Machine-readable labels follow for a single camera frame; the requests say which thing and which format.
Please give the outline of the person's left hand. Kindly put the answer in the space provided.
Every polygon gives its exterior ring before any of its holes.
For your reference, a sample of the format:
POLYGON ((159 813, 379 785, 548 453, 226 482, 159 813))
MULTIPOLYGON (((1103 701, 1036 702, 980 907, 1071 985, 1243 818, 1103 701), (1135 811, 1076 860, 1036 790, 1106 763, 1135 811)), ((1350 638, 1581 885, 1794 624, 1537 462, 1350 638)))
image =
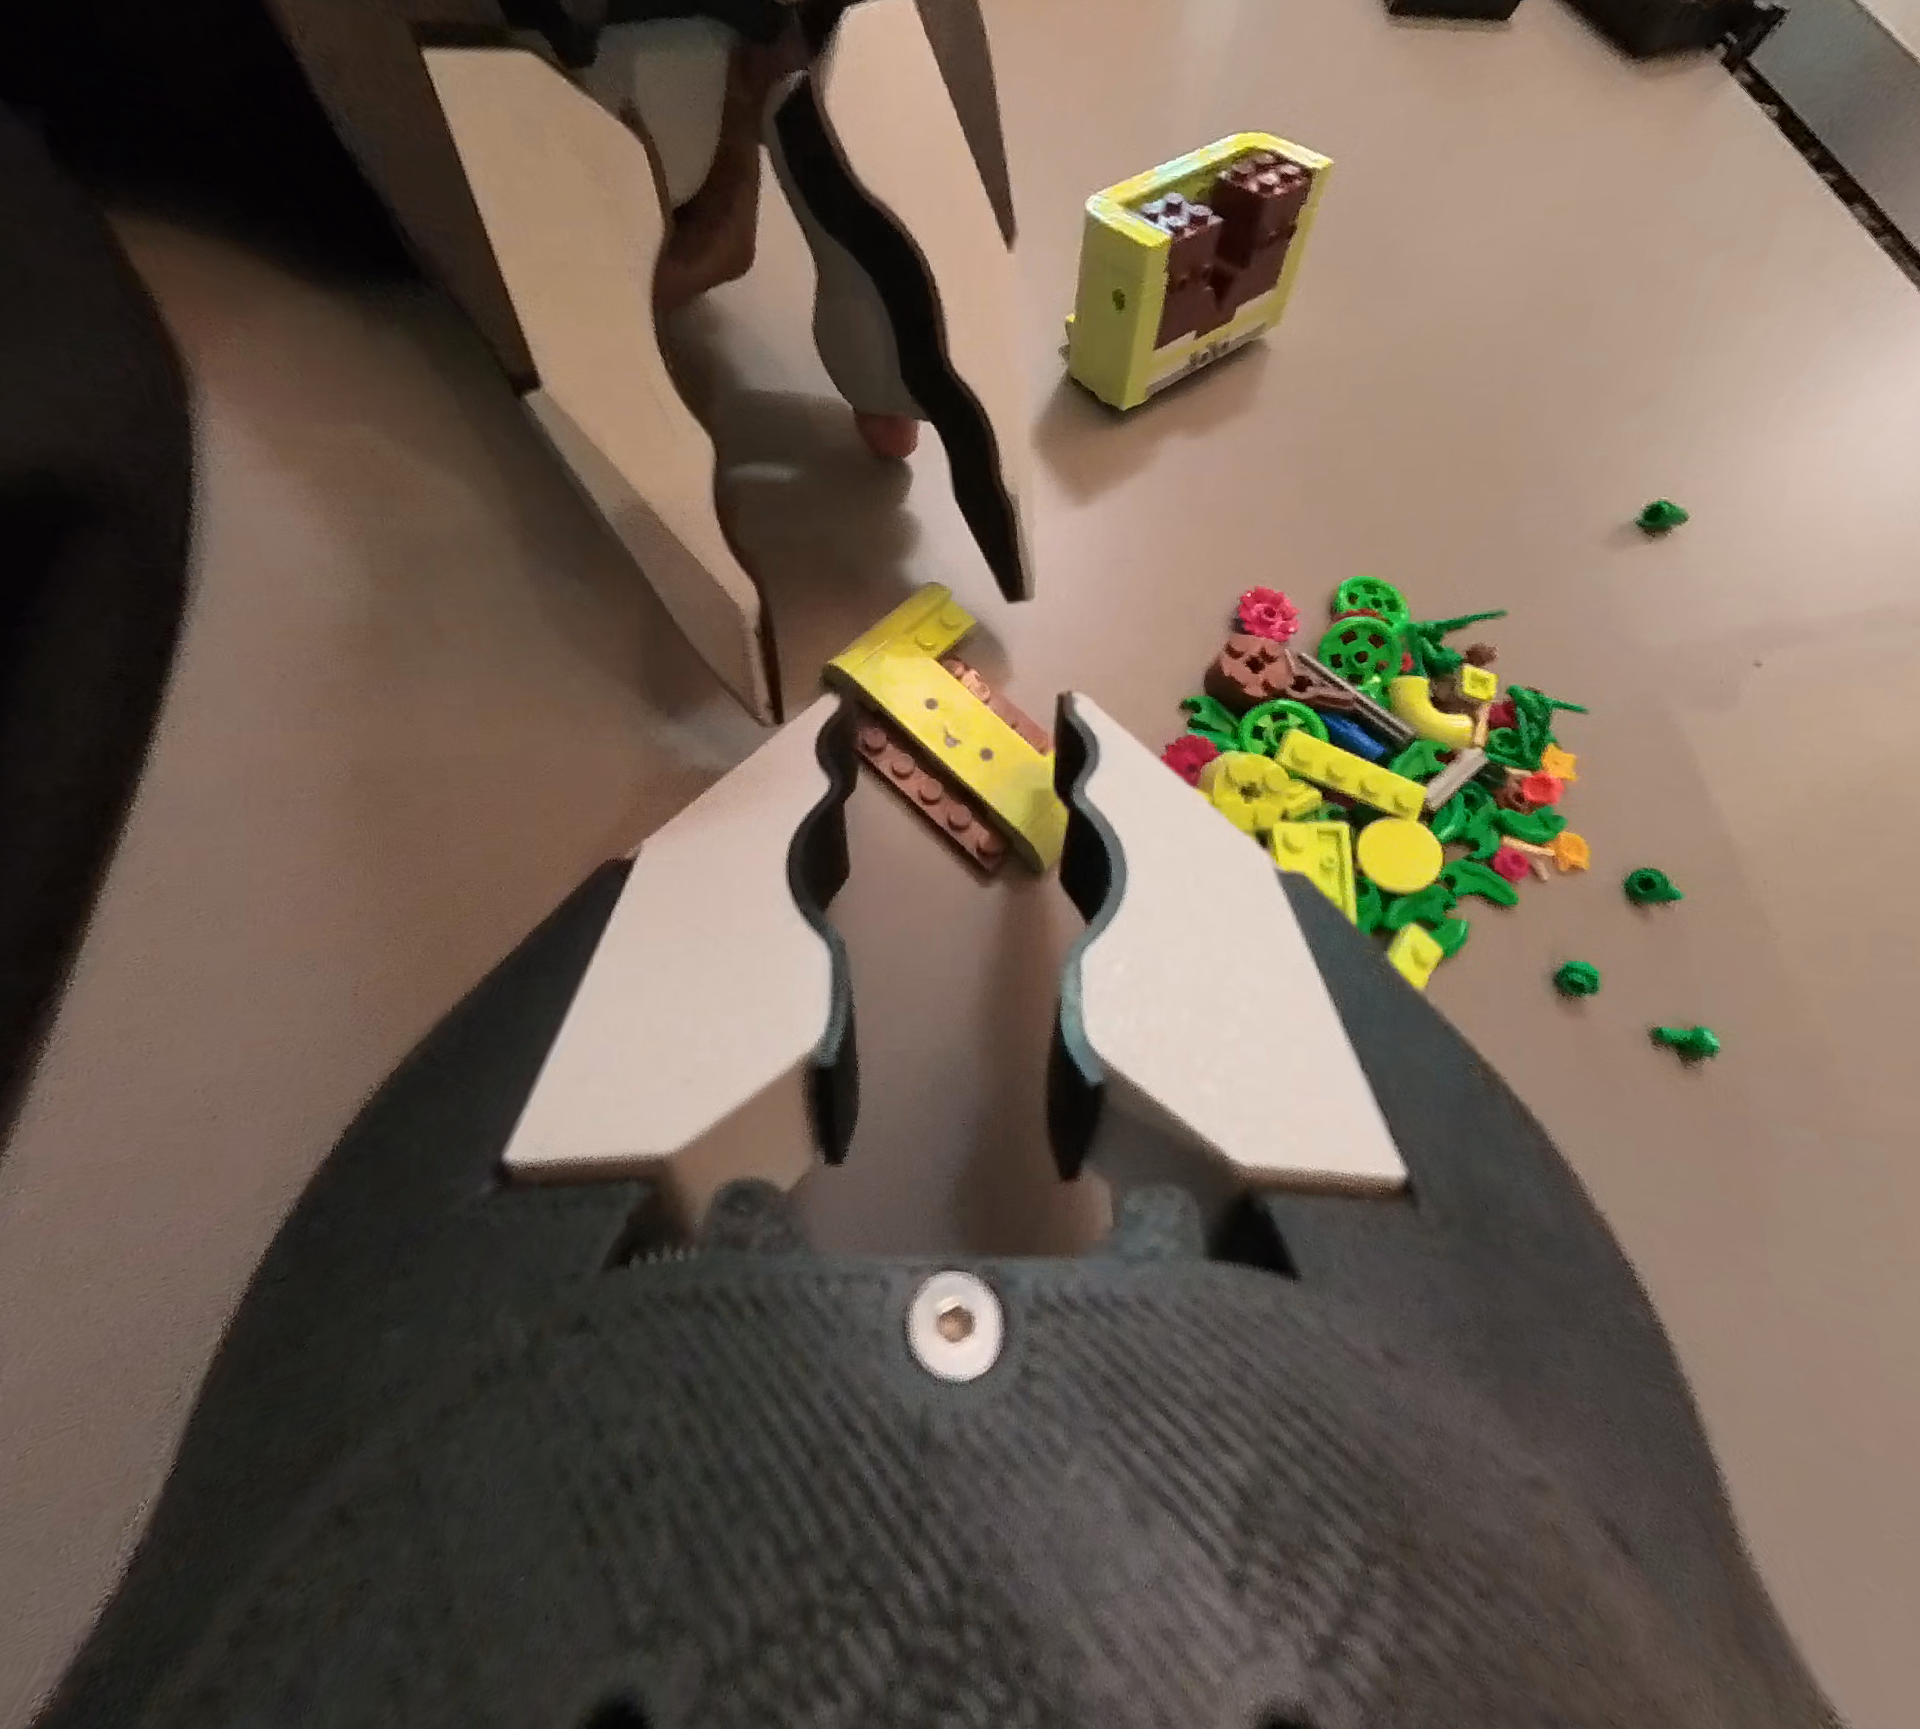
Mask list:
POLYGON ((799 65, 785 38, 733 47, 716 144, 695 194, 674 209, 654 272, 654 308, 670 317, 742 279, 756 261, 760 137, 772 90, 799 65))

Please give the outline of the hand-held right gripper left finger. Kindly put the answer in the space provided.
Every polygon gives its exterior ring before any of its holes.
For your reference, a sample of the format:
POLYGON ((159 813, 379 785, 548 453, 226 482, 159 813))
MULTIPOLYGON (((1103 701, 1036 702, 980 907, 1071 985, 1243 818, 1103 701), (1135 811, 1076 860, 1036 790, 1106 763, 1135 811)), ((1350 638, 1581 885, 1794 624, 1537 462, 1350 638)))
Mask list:
POLYGON ((502 1151, 517 1185, 651 1183, 697 1225, 736 1180, 793 1188, 859 1123, 855 716, 824 694, 648 835, 502 1151))

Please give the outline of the lime bracket build with brown plate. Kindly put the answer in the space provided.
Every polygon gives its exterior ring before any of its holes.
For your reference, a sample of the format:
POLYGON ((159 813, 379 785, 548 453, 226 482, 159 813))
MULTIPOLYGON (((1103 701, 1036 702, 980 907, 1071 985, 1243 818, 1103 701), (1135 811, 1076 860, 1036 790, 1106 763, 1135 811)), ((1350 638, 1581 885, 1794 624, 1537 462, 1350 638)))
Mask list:
POLYGON ((824 682, 861 709, 859 748, 877 775, 985 870, 1008 857, 1049 872, 1067 806, 1055 745, 956 657, 973 613, 926 584, 824 665, 824 682))

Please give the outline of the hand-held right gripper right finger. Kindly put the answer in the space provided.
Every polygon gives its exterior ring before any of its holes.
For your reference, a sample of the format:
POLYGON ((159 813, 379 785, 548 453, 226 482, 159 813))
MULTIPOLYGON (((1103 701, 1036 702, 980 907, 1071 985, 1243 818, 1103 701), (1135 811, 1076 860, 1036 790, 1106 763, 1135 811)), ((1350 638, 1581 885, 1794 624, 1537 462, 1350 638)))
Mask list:
POLYGON ((1059 1176, 1174 1185, 1209 1220, 1250 1195, 1408 1193, 1296 907, 1320 897, 1092 697, 1059 698, 1055 743, 1083 925, 1052 1026, 1059 1176))

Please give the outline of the pile of small toy bricks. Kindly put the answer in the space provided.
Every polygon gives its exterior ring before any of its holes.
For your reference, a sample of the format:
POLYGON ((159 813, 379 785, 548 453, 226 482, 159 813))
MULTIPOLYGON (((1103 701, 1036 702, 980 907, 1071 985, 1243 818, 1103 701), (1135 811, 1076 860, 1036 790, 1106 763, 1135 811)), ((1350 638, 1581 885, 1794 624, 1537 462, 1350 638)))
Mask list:
POLYGON ((1465 953, 1473 905, 1517 908, 1595 864, 1557 728, 1582 706, 1505 674, 1507 616, 1424 615, 1375 573, 1342 577, 1322 616, 1248 587, 1162 755, 1417 988, 1465 953))

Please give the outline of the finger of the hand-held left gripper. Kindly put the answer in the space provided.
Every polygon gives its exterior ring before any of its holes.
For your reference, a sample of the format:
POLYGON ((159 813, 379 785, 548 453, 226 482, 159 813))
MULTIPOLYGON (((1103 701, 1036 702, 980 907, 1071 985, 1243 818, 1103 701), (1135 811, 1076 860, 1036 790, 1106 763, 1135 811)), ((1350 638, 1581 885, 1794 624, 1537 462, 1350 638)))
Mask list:
POLYGON ((660 346, 651 146, 527 47, 430 46, 424 65, 532 358, 525 411, 712 674, 781 723, 762 596, 660 346))
POLYGON ((917 0, 865 0, 769 105, 816 269, 812 334, 861 416, 924 423, 1001 592, 1038 587, 1018 271, 917 0))

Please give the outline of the lime brick box with brown bricks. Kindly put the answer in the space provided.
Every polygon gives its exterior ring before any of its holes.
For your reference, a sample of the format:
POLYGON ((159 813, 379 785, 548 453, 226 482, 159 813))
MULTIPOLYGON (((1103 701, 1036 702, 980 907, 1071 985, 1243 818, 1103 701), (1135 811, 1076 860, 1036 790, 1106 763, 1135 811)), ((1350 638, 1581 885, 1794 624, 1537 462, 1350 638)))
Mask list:
POLYGON ((1235 133, 1097 190, 1084 204, 1069 379, 1143 408, 1274 331, 1326 200, 1333 159, 1235 133))

